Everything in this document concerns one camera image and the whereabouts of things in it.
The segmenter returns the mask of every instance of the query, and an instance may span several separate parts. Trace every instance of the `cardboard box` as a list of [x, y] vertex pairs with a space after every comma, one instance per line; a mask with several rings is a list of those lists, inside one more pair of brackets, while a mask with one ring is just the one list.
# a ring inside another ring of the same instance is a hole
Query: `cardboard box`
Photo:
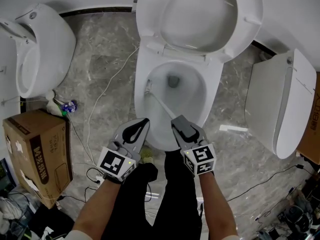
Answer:
[[3, 120], [3, 129], [20, 184], [52, 208], [73, 179], [69, 122], [33, 110]]
[[315, 93], [308, 124], [296, 150], [320, 165], [320, 72], [316, 73]]

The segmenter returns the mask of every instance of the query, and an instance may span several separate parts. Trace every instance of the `toilet lid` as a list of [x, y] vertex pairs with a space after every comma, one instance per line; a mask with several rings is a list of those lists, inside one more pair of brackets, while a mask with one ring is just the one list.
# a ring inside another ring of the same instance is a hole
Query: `toilet lid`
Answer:
[[262, 0], [138, 0], [136, 8], [141, 42], [148, 47], [222, 63], [250, 45], [262, 19]]

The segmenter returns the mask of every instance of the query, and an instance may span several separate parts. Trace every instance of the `person's leg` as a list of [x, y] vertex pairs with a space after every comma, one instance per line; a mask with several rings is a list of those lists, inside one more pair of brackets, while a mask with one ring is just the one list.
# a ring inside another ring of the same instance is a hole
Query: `person's leg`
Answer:
[[166, 152], [167, 185], [152, 227], [159, 239], [198, 240], [202, 221], [197, 210], [194, 175], [185, 166], [180, 151]]
[[148, 182], [157, 179], [157, 174], [152, 163], [145, 163], [139, 164], [126, 178], [101, 239], [143, 240], [150, 236], [152, 227], [146, 220], [145, 195]]

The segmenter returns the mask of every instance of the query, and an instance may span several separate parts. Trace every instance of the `marble floor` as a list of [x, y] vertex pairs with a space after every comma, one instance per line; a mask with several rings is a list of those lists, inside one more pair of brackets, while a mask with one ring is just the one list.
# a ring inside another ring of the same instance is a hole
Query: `marble floor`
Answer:
[[[96, 13], [69, 16], [64, 18], [74, 31], [77, 44], [69, 72], [58, 88], [56, 94], [63, 101], [76, 100], [78, 109], [70, 115], [74, 128], [88, 151], [88, 118], [96, 99], [101, 95], [114, 73], [124, 64], [127, 57], [139, 46], [136, 17], [134, 13]], [[260, 61], [260, 50], [249, 46], [235, 59], [226, 63], [217, 94], [205, 123], [207, 137], [213, 142], [217, 164], [216, 180], [227, 200], [236, 197], [250, 187], [267, 180], [274, 173], [296, 164], [311, 167], [301, 157], [290, 156], [281, 160], [269, 152], [248, 131], [220, 130], [222, 125], [247, 128], [245, 121], [245, 101], [248, 91], [252, 66]], [[110, 83], [109, 89], [96, 105], [90, 121], [88, 144], [95, 161], [98, 161], [102, 146], [108, 144], [117, 127], [135, 118], [134, 83], [137, 53], [126, 64], [125, 68]], [[159, 199], [145, 203], [147, 219], [153, 223], [153, 214], [157, 213], [166, 185], [164, 173], [165, 155], [153, 149], [155, 165], [159, 170], [158, 178], [150, 184], [153, 193]], [[65, 190], [65, 194], [84, 200], [85, 188], [96, 184], [88, 180], [86, 171], [91, 162], [84, 147], [71, 130], [71, 155], [74, 180]], [[229, 202], [242, 239], [250, 240], [256, 236], [259, 228], [255, 218], [268, 211], [283, 199], [291, 187], [303, 184], [309, 177], [304, 170], [292, 168], [285, 173], [277, 174], [267, 183], [260, 185], [241, 197]], [[196, 193], [202, 197], [198, 179]], [[94, 193], [88, 189], [86, 198]], [[183, 198], [177, 196], [173, 202]], [[60, 201], [63, 210], [76, 219], [82, 202], [72, 198]], [[272, 210], [270, 216], [260, 221], [268, 225], [286, 202], [280, 203]], [[208, 235], [208, 228], [203, 226], [203, 238]]]

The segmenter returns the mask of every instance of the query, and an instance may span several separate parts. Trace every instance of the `toilet hinge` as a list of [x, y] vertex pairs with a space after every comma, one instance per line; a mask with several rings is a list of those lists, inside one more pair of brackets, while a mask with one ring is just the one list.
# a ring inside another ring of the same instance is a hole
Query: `toilet hinge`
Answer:
[[206, 57], [207, 57], [206, 55], [202, 55], [202, 54], [198, 55], [198, 54], [181, 52], [167, 46], [164, 47], [162, 55], [166, 57], [179, 58], [186, 61], [196, 62], [201, 64], [206, 62]]
[[146, 47], [148, 47], [151, 50], [154, 50], [157, 54], [163, 55], [165, 45], [159, 42], [148, 42]]

